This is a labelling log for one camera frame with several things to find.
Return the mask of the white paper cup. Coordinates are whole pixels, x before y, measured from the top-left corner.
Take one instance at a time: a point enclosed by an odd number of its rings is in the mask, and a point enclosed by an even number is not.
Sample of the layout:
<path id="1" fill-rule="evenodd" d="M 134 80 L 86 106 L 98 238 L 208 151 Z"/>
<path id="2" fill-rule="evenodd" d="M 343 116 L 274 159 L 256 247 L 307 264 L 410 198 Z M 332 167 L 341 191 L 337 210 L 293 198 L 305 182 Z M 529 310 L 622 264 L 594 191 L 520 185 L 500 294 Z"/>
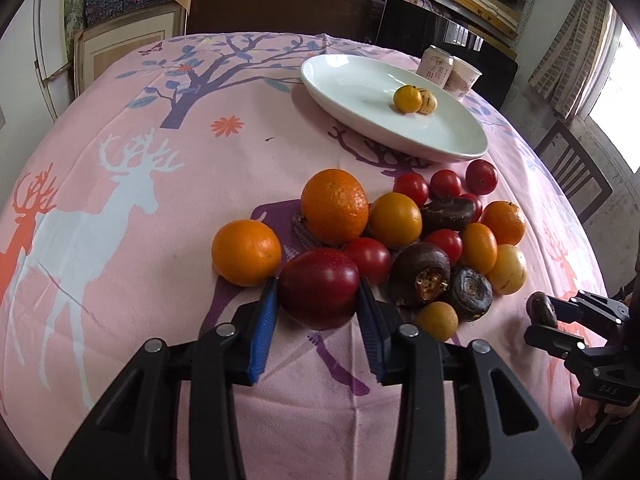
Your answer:
<path id="1" fill-rule="evenodd" d="M 480 79 L 482 72 L 462 58 L 454 56 L 452 70 L 444 85 L 444 90 L 450 96 L 461 101 L 472 89 L 474 84 Z"/>

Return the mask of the large red plum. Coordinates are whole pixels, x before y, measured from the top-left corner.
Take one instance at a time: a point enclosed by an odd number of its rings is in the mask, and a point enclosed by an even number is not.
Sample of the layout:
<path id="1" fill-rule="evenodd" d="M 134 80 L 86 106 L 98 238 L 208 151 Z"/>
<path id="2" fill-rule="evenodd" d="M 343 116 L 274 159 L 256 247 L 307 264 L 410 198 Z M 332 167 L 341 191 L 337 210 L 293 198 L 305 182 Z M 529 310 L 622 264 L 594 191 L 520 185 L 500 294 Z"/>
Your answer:
<path id="1" fill-rule="evenodd" d="M 285 312 L 311 330 L 333 330 L 355 313 L 360 283 L 356 263 L 333 248 L 308 250 L 289 261 L 278 279 Z"/>

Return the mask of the striped yellow pepino melon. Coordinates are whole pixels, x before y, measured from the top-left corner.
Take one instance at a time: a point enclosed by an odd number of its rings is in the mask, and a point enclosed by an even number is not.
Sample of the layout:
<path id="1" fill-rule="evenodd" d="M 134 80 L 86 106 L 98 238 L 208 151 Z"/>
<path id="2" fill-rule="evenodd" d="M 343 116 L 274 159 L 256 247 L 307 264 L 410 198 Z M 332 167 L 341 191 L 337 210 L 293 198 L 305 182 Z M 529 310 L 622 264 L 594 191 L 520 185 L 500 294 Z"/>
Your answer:
<path id="1" fill-rule="evenodd" d="M 431 115 L 437 110 L 438 102 L 437 98 L 431 90 L 420 89 L 421 106 L 418 109 L 418 113 L 422 115 Z"/>

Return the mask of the large orange mandarin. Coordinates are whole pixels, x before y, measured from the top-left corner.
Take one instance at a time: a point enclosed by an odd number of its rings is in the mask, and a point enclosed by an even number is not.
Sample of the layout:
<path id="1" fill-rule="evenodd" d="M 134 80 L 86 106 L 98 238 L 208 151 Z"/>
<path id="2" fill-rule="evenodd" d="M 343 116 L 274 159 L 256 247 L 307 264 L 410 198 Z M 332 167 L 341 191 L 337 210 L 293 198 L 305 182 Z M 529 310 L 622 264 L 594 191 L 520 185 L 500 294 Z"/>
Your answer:
<path id="1" fill-rule="evenodd" d="M 300 196 L 300 212 L 318 242 L 341 246 L 357 238 L 369 219 L 367 193 L 345 170 L 325 169 L 311 177 Z"/>

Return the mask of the white oval plate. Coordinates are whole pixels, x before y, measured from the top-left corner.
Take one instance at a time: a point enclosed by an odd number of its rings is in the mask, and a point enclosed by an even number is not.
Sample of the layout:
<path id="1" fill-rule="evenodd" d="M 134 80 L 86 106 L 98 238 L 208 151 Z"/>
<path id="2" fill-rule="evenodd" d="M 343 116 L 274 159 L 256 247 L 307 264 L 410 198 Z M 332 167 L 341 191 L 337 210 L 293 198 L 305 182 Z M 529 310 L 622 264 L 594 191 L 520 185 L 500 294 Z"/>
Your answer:
<path id="1" fill-rule="evenodd" d="M 322 54 L 300 66 L 300 79 L 322 110 L 366 138 L 430 162 L 461 162 L 483 156 L 482 125 L 459 101 L 428 80 L 374 58 Z M 405 84 L 434 93 L 434 113 L 401 113 L 393 102 Z"/>

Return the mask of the black glossy panel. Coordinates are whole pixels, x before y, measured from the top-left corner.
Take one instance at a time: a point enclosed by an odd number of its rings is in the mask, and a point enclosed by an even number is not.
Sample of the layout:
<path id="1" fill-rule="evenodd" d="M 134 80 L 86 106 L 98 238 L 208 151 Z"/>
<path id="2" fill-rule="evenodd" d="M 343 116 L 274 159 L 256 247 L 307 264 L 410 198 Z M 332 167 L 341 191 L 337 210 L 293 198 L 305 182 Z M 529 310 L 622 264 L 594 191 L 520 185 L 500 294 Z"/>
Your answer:
<path id="1" fill-rule="evenodd" d="M 518 63 L 510 54 L 485 39 L 471 26 L 416 6 L 406 0 L 386 0 L 380 27 L 374 42 L 416 58 L 431 46 L 462 58 L 482 74 L 474 91 L 497 110 L 502 107 L 518 71 Z"/>

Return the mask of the pink drink can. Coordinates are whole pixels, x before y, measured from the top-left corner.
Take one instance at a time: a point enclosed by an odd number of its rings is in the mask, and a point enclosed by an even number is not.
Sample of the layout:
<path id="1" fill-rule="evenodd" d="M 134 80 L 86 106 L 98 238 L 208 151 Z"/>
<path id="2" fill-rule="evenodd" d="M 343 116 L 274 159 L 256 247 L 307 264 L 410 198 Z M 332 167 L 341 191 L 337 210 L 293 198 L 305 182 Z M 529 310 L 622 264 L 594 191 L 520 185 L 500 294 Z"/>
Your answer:
<path id="1" fill-rule="evenodd" d="M 439 88 L 445 84 L 454 68 L 454 57 L 435 46 L 429 46 L 423 53 L 416 73 Z"/>

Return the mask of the dark wooden chair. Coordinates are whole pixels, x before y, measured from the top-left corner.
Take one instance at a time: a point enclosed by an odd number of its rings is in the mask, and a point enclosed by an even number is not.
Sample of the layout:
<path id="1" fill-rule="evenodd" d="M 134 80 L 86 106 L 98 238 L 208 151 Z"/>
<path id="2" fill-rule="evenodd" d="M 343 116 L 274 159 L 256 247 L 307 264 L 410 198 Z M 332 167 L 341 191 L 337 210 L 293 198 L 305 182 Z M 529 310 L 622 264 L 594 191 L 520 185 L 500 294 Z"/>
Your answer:
<path id="1" fill-rule="evenodd" d="M 536 145 L 538 158 L 542 159 L 556 141 L 560 142 L 560 152 L 552 156 L 552 165 L 548 170 L 568 200 L 585 191 L 590 192 L 588 202 L 577 213 L 580 223 L 585 224 L 613 194 L 612 185 L 576 136 L 560 120 Z"/>

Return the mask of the dark purple passion fruit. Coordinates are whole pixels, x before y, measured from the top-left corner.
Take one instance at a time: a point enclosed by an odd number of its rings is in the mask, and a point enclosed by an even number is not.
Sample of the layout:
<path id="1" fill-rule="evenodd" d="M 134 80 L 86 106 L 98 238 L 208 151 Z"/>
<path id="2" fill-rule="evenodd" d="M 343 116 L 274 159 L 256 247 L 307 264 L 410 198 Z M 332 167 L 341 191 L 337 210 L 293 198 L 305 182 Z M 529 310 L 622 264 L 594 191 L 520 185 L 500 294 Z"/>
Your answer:
<path id="1" fill-rule="evenodd" d="M 449 258 L 438 246 L 417 242 L 395 258 L 387 282 L 387 293 L 396 306 L 419 310 L 433 302 L 448 287 Z"/>

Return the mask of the small yellow-orange citrus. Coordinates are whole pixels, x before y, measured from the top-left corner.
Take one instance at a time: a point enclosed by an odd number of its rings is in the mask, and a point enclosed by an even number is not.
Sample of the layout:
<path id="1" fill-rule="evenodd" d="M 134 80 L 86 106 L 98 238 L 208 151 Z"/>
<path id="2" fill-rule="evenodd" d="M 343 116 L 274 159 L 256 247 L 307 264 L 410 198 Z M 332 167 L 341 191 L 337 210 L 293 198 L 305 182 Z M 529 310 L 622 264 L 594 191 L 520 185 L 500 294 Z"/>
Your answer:
<path id="1" fill-rule="evenodd" d="M 416 113 L 423 103 L 420 90 L 411 84 L 398 88 L 393 95 L 393 101 L 402 114 Z"/>

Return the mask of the pink deer-print tablecloth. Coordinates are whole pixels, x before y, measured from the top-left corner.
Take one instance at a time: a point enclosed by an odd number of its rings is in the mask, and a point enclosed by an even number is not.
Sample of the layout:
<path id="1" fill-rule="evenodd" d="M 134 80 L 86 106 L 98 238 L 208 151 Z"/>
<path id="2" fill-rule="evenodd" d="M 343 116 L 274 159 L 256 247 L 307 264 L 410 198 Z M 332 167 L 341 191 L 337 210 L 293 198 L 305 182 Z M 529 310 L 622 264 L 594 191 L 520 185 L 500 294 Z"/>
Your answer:
<path id="1" fill-rule="evenodd" d="M 142 344 L 181 344 L 203 322 L 230 320 L 259 289 L 219 281 L 210 245 L 227 222 L 264 220 L 285 257 L 303 251 L 291 226 L 305 183 L 341 168 L 370 202 L 401 174 L 431 179 L 435 166 L 393 152 L 339 124 L 311 99 L 299 66 L 311 55 L 349 53 L 412 72 L 409 55 L 326 35 L 196 35 L 129 53 L 56 122 L 1 215 L 1 250 L 32 242 L 25 260 L 1 263 L 14 279 L 1 305 L 1 409 L 37 467 L 50 477 L 68 441 Z M 498 110 L 473 90 L 462 101 L 483 126 L 499 171 L 493 200 L 526 214 L 520 247 L 528 279 L 463 324 L 452 342 L 486 339 L 572 447 L 598 404 L 578 396 L 562 362 L 527 347 L 525 303 L 543 290 L 606 295 L 574 209 L 546 167 Z M 55 191 L 18 235 L 24 200 L 40 172 Z M 400 389 L 370 374 L 356 320 L 308 335 L 282 315 L 265 374 L 236 389 L 249 479 L 387 479 Z"/>

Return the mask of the small green-yellow kumquat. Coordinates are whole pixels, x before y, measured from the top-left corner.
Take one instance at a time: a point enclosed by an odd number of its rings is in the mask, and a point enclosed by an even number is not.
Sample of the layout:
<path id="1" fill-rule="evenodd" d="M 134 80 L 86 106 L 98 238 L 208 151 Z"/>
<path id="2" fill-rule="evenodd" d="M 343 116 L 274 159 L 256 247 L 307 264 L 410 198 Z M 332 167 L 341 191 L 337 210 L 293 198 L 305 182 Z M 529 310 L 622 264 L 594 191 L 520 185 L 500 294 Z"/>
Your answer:
<path id="1" fill-rule="evenodd" d="M 456 333 L 459 320 L 450 304 L 435 301 L 421 309 L 414 316 L 413 323 L 437 341 L 445 342 Z"/>

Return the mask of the red cherry tomato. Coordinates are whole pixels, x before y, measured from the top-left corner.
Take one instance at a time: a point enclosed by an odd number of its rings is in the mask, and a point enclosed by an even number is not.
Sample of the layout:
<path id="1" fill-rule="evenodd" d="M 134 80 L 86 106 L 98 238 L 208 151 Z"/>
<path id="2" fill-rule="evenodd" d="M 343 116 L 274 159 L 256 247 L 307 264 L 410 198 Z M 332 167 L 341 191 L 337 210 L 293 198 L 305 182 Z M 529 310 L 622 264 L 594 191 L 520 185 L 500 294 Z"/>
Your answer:
<path id="1" fill-rule="evenodd" d="M 398 177 L 393 186 L 393 191 L 411 198 L 416 206 L 422 208 L 430 196 L 430 190 L 424 177 L 414 172 L 408 172 Z"/>
<path id="2" fill-rule="evenodd" d="M 439 229 L 428 233 L 424 240 L 439 247 L 448 257 L 450 266 L 455 266 L 463 252 L 460 235 L 453 230 Z"/>
<path id="3" fill-rule="evenodd" d="M 435 198 L 458 197 L 462 193 L 462 183 L 454 171 L 438 170 L 431 177 L 430 190 Z"/>
<path id="4" fill-rule="evenodd" d="M 473 160 L 465 169 L 465 185 L 475 195 L 488 195 L 498 185 L 498 171 L 485 159 Z"/>
<path id="5" fill-rule="evenodd" d="M 463 193 L 460 195 L 460 197 L 464 198 L 465 200 L 468 200 L 473 205 L 474 212 L 472 215 L 471 222 L 479 222 L 480 218 L 482 218 L 483 209 L 484 209 L 484 206 L 480 198 L 477 195 L 472 193 Z"/>

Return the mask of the framed picture board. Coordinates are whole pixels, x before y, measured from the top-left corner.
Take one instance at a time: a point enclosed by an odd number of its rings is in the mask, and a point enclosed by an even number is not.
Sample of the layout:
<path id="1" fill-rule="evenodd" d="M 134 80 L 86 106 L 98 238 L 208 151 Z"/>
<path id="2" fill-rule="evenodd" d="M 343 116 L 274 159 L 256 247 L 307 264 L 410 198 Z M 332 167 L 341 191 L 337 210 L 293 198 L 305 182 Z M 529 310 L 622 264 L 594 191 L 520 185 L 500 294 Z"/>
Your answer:
<path id="1" fill-rule="evenodd" d="M 74 39 L 76 98 L 130 52 L 153 52 L 161 41 L 186 32 L 191 0 L 169 0 L 122 14 L 78 32 Z"/>

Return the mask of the dark water chestnut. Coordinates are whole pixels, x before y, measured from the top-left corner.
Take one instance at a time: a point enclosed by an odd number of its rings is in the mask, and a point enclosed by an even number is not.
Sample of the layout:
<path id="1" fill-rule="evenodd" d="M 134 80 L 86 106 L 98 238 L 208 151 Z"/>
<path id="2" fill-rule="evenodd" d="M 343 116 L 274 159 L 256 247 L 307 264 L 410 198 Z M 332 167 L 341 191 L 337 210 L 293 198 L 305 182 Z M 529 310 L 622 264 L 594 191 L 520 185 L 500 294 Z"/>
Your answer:
<path id="1" fill-rule="evenodd" d="M 421 209 L 422 233 L 437 230 L 463 230 L 473 219 L 475 205 L 472 200 L 462 197 L 432 200 Z"/>
<path id="2" fill-rule="evenodd" d="M 484 316 L 492 305 L 491 284 L 483 274 L 459 266 L 452 274 L 448 289 L 448 299 L 460 318 L 475 321 Z"/>
<path id="3" fill-rule="evenodd" d="M 526 312 L 533 325 L 558 327 L 558 318 L 550 298 L 544 292 L 533 292 L 526 301 Z"/>

